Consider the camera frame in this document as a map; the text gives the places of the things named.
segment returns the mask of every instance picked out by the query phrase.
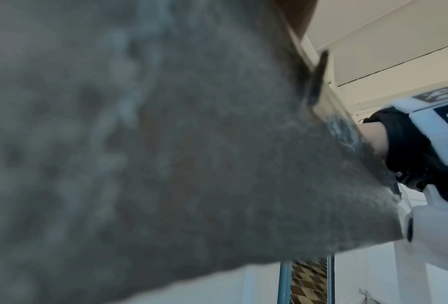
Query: white ceiling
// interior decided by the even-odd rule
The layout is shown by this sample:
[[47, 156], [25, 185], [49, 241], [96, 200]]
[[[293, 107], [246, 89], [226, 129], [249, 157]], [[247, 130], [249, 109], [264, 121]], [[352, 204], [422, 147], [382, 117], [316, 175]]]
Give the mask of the white ceiling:
[[448, 46], [448, 0], [319, 0], [307, 36], [338, 85]]

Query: gray cloth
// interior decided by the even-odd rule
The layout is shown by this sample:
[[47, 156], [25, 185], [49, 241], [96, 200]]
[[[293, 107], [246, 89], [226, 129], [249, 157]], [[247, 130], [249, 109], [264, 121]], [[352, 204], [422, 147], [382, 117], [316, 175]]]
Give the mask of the gray cloth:
[[0, 304], [401, 238], [309, 77], [267, 1], [0, 1]]

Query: black wristband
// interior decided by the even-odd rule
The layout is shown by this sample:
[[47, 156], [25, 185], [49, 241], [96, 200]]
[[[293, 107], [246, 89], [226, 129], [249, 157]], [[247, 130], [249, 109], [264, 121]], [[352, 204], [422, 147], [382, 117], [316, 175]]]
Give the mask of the black wristband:
[[364, 119], [364, 123], [381, 122], [389, 142], [386, 165], [394, 172], [422, 170], [424, 159], [422, 152], [430, 145], [409, 118], [409, 115], [394, 107], [379, 110]]

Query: gray surface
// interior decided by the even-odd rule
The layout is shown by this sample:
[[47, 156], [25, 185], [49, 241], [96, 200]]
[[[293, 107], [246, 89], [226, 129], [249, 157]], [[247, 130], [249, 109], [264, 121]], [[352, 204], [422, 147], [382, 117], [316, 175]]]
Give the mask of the gray surface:
[[0, 303], [401, 238], [262, 0], [0, 1]]

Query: white device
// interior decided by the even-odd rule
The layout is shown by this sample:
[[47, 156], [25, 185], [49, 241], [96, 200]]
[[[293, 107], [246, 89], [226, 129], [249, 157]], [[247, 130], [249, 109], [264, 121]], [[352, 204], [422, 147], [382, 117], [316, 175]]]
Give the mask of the white device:
[[434, 177], [432, 182], [421, 177], [427, 205], [411, 209], [404, 236], [418, 258], [448, 270], [448, 87], [396, 100], [392, 106], [409, 114], [432, 145], [429, 174]]

